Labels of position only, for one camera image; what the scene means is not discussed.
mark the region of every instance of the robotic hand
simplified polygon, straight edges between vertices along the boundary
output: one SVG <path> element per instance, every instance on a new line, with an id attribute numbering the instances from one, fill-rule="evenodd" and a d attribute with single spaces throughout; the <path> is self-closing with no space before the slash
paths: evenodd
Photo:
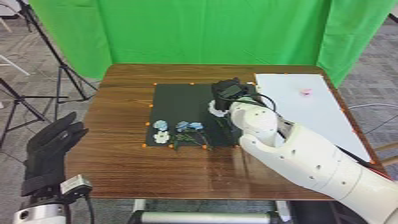
<path id="1" fill-rule="evenodd" d="M 32 195 L 38 190 L 59 185 L 66 180 L 66 153 L 89 132 L 82 122 L 73 124 L 75 119 L 73 112 L 48 125 L 29 141 L 22 196 Z"/>
<path id="2" fill-rule="evenodd" d="M 91 191 L 91 184 L 80 176 L 71 179 L 73 184 L 70 182 L 79 189 L 73 188 L 70 191 L 70 186 L 66 190 L 61 188 L 66 180 L 66 153 L 89 132 L 82 122 L 73 124 L 75 119 L 77 113 L 73 112 L 48 125 L 29 141 L 22 186 L 22 196 L 29 196 L 29 201 L 15 214 L 15 224 L 68 223 L 70 204 L 82 195 L 87 196 Z"/>
<path id="3" fill-rule="evenodd" d="M 247 94 L 238 79 L 215 83 L 212 90 L 215 109 L 230 110 L 244 130 L 240 145 L 249 154 L 299 186 L 347 205 L 370 224 L 398 223 L 397 183 L 357 163 L 324 136 L 283 119 Z M 278 133 L 285 138 L 281 147 Z"/>

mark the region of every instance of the tripod stand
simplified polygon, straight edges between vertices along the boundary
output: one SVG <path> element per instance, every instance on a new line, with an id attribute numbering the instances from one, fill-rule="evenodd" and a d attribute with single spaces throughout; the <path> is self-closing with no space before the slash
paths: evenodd
<path id="1" fill-rule="evenodd" d="M 32 24 L 34 27 L 36 27 L 36 30 L 38 30 L 39 35 L 41 35 L 41 39 L 43 39 L 43 41 L 45 41 L 45 43 L 47 43 L 48 49 L 50 49 L 50 51 L 52 51 L 54 57 L 55 57 L 57 62 L 59 62 L 57 97 L 55 97 L 55 120 L 57 120 L 57 115 L 59 115 L 59 104 L 63 104 L 63 103 L 66 103 L 66 102 L 73 102 L 73 101 L 82 102 L 82 101 L 89 100 L 91 97 L 93 97 L 93 96 L 87 96 L 87 95 L 86 95 L 86 92 L 84 92 L 84 86 L 79 86 L 79 83 L 77 83 L 75 78 L 87 84 L 87 86 L 89 86 L 94 90 L 98 90 L 98 89 L 96 89 L 94 85 L 89 83 L 89 81 L 84 79 L 84 77 L 79 75 L 79 73 L 77 73 L 75 70 L 71 69 L 70 65 L 64 63 L 63 58 L 61 58 L 59 53 L 57 53 L 57 50 L 55 50 L 55 48 L 54 48 L 52 42 L 50 42 L 50 40 L 48 40 L 47 34 L 45 34 L 45 32 L 43 32 L 39 23 L 38 23 L 38 21 L 36 21 L 32 12 L 31 12 L 31 10 L 29 10 L 29 5 L 25 4 L 23 0 L 16 0 L 16 1 L 18 1 L 18 3 L 20 3 L 20 6 L 22 6 L 22 12 L 23 12 L 25 18 L 27 18 L 31 24 Z M 71 80 L 71 84 L 73 84 L 73 86 L 75 86 L 75 88 L 77 88 L 77 91 L 79 91 L 79 94 L 80 94 L 80 97 L 82 97 L 82 99 L 79 99 L 79 100 L 70 100 L 70 101 L 61 101 L 61 100 L 59 100 L 59 98 L 63 98 L 63 97 L 61 97 L 61 78 L 63 78 L 63 73 L 66 73 L 66 76 L 68 76 L 68 78 L 70 78 L 70 80 Z"/>
<path id="2" fill-rule="evenodd" d="M 25 127 L 27 125 L 31 125 L 32 123 L 36 123 L 38 121 L 48 121 L 52 123 L 52 121 L 48 120 L 48 118 L 45 117 L 45 114 L 47 114 L 47 111 L 48 111 L 48 108 L 45 109 L 45 112 L 41 113 L 38 111 L 38 109 L 34 108 L 34 106 L 31 105 L 31 103 L 27 102 L 25 99 L 55 99 L 55 98 L 68 98 L 64 96 L 23 96 L 16 93 L 15 89 L 11 88 L 7 82 L 4 81 L 4 79 L 0 78 L 0 85 L 4 86 L 7 92 L 6 94 L 15 98 L 15 103 L 13 103 L 13 107 L 11 107 L 11 114 L 9 114 L 9 119 L 7 119 L 7 122 L 6 122 L 6 127 L 4 127 L 4 133 L 2 133 L 2 138 L 0 138 L 0 149 L 2 149 L 2 146 L 4 146 L 4 141 L 6 141 L 6 136 L 7 136 L 7 133 L 11 131 L 15 131 L 18 128 Z M 16 107 L 18 105 L 23 105 L 25 108 L 29 109 L 31 113 L 34 114 L 36 116 L 36 119 L 29 122 L 25 122 L 23 124 L 20 124 L 18 126 L 15 126 L 11 128 L 11 123 L 13 123 L 13 118 L 15 118 L 15 113 L 16 113 Z"/>

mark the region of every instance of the white paper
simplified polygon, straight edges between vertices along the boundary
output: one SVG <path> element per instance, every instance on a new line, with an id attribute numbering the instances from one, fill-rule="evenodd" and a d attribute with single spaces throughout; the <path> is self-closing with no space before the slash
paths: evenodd
<path id="1" fill-rule="evenodd" d="M 370 161 L 366 148 L 322 75 L 256 74 L 256 81 L 258 91 L 276 101 L 278 113 L 285 119 L 299 122 L 347 151 Z M 302 94 L 304 89 L 311 89 L 309 96 Z"/>

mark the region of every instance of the white object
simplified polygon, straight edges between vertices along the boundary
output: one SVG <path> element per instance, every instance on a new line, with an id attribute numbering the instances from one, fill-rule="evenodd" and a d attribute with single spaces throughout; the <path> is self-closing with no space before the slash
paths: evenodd
<path id="1" fill-rule="evenodd" d="M 256 82 L 262 94 L 278 103 L 278 113 L 285 119 L 299 122 L 347 151 L 370 161 L 366 148 L 322 75 L 256 74 Z M 304 89 L 313 90 L 308 97 L 301 93 Z"/>
<path id="2" fill-rule="evenodd" d="M 18 11 L 22 11 L 22 7 L 16 0 L 0 0 L 0 16 L 15 16 Z"/>
<path id="3" fill-rule="evenodd" d="M 66 224 L 64 205 L 48 204 L 20 210 L 13 224 Z"/>
<path id="4" fill-rule="evenodd" d="M 82 186 L 93 187 L 91 181 L 84 178 L 82 174 L 79 174 L 61 183 L 61 193 L 68 194 L 71 190 L 75 190 Z"/>
<path id="5" fill-rule="evenodd" d="M 153 138 L 158 144 L 166 144 L 171 139 L 169 131 L 158 131 L 158 133 L 153 135 Z"/>
<path id="6" fill-rule="evenodd" d="M 270 215 L 256 213 L 144 212 L 142 223 L 269 224 Z"/>
<path id="7" fill-rule="evenodd" d="M 292 214 L 290 214 L 290 208 L 288 208 L 288 202 L 286 201 L 278 201 L 278 213 L 279 213 L 279 217 L 283 219 L 285 222 L 290 221 L 292 219 Z"/>
<path id="8" fill-rule="evenodd" d="M 398 223 L 398 185 L 357 164 L 324 136 L 297 123 L 276 124 L 278 114 L 253 104 L 233 103 L 231 118 L 244 130 L 242 148 L 283 177 L 329 195 L 370 224 Z M 286 135 L 281 147 L 274 147 L 276 126 Z"/>
<path id="9" fill-rule="evenodd" d="M 217 116 L 217 117 L 224 117 L 226 114 L 228 114 L 228 110 L 222 111 L 222 110 L 217 110 L 215 109 L 215 101 L 212 100 L 210 103 L 208 103 L 208 112 Z"/>
<path id="10" fill-rule="evenodd" d="M 18 70 L 20 70 L 20 72 L 29 76 L 31 74 L 29 74 L 29 72 L 22 69 L 22 67 L 13 63 L 13 61 L 6 58 L 6 56 L 4 55 L 0 55 L 0 61 L 6 61 L 7 63 L 6 64 L 0 64 L 0 66 L 13 66 Z"/>
<path id="11" fill-rule="evenodd" d="M 0 23 L 2 23 L 4 28 L 6 28 L 6 30 L 9 31 L 9 33 L 13 33 L 13 30 L 11 30 L 11 28 L 9 28 L 9 25 L 7 25 L 7 23 L 6 23 L 6 21 L 4 21 L 4 18 L 2 18 L 2 17 L 0 17 Z"/>

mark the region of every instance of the green backdrop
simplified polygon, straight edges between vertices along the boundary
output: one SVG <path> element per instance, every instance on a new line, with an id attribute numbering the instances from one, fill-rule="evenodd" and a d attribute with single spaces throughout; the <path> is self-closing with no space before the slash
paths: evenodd
<path id="1" fill-rule="evenodd" d="M 340 85 L 397 0 L 31 0 L 79 73 L 114 63 L 318 65 Z"/>

